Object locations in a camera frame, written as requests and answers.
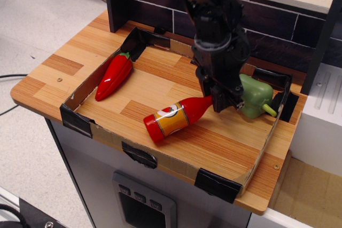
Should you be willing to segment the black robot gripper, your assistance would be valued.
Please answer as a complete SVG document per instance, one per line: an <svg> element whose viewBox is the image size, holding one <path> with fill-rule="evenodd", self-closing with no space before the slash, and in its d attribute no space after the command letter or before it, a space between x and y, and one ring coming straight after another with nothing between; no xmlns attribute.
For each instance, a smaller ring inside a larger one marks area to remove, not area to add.
<svg viewBox="0 0 342 228"><path fill-rule="evenodd" d="M244 88L239 73L250 56L247 37L229 35L220 43L195 37L192 50L200 87L204 96L211 94L214 111L220 113L231 106L242 108Z"/></svg>

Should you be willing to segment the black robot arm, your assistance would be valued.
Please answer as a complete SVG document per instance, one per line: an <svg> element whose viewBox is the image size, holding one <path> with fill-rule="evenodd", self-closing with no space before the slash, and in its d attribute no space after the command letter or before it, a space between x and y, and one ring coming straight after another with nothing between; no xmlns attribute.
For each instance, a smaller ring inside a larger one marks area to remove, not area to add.
<svg viewBox="0 0 342 228"><path fill-rule="evenodd" d="M250 44L240 25L243 4L237 0L183 0L192 20L193 63L204 96L211 96L214 111L243 107L244 88L239 74L250 57Z"/></svg>

